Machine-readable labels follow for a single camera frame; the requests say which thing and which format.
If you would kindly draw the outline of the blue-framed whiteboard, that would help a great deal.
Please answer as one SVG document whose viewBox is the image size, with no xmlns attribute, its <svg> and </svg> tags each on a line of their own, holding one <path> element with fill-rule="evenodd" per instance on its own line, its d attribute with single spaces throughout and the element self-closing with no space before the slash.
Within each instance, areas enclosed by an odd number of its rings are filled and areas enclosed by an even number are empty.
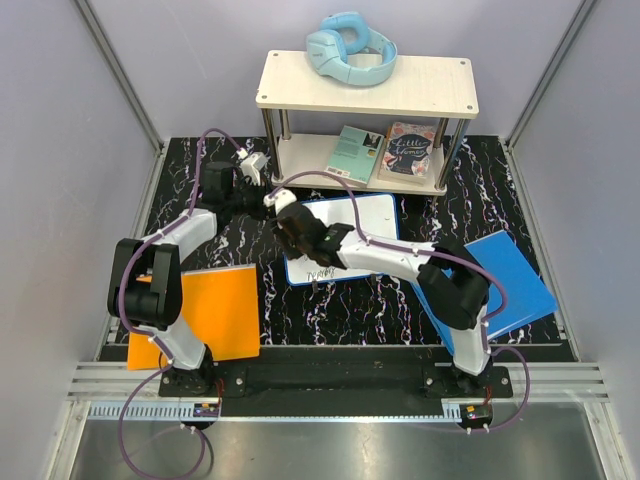
<svg viewBox="0 0 640 480">
<path fill-rule="evenodd" d="M 355 224 L 355 213 L 348 196 L 334 199 L 303 201 L 314 216 L 326 225 L 333 223 Z M 396 202 L 392 194 L 378 193 L 356 197 L 361 227 L 374 235 L 398 238 L 399 227 L 396 216 Z M 372 274 L 370 270 L 323 267 L 303 256 L 295 260 L 285 260 L 285 274 L 291 286 L 306 286 L 313 282 L 327 283 L 361 279 Z"/>
</svg>

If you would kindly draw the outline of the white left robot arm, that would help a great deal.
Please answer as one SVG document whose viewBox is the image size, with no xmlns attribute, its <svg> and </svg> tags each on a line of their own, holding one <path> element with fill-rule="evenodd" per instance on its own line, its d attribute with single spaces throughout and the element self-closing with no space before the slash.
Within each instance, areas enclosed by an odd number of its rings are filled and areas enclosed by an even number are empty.
<svg viewBox="0 0 640 480">
<path fill-rule="evenodd" d="M 269 181 L 267 158 L 254 153 L 238 166 L 213 162 L 201 171 L 196 203 L 176 220 L 141 239 L 125 238 L 115 249 L 107 309 L 132 333 L 144 335 L 182 370 L 181 384 L 196 396 L 215 386 L 216 372 L 205 362 L 210 349 L 181 315 L 182 262 L 214 239 L 236 216 L 267 218 L 263 198 Z"/>
</svg>

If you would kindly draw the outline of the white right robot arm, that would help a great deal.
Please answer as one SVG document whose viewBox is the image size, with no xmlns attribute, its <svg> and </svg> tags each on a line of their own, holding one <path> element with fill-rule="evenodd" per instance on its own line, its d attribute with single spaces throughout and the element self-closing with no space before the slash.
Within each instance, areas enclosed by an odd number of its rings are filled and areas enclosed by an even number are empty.
<svg viewBox="0 0 640 480">
<path fill-rule="evenodd" d="M 398 277 L 412 283 L 426 300 L 427 310 L 449 327 L 453 343 L 454 384 L 466 396 L 476 396 L 490 383 L 486 327 L 490 281 L 463 247 L 386 239 L 361 232 L 355 225 L 327 225 L 295 199 L 264 199 L 274 211 L 272 232 L 289 259 L 306 256 L 321 267 L 359 269 Z"/>
</svg>

